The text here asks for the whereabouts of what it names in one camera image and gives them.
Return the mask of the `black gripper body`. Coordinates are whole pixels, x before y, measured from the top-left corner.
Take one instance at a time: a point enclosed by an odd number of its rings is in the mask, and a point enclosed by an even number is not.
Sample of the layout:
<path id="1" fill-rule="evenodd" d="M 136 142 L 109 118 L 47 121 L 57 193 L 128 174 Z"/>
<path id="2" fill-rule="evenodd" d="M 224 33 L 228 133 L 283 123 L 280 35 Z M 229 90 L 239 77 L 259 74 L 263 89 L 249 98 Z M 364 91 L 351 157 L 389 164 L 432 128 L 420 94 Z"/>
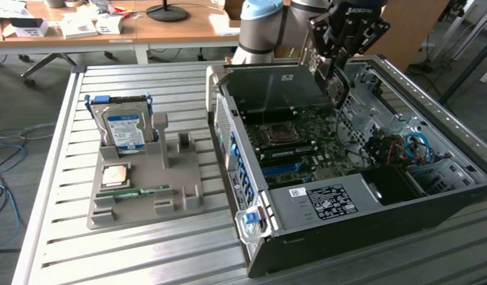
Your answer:
<path id="1" fill-rule="evenodd" d="M 361 1 L 331 1 L 328 8 L 328 25 L 333 33 L 340 33 L 345 20 L 353 21 L 380 17 L 381 8 L 388 0 L 361 0 Z"/>

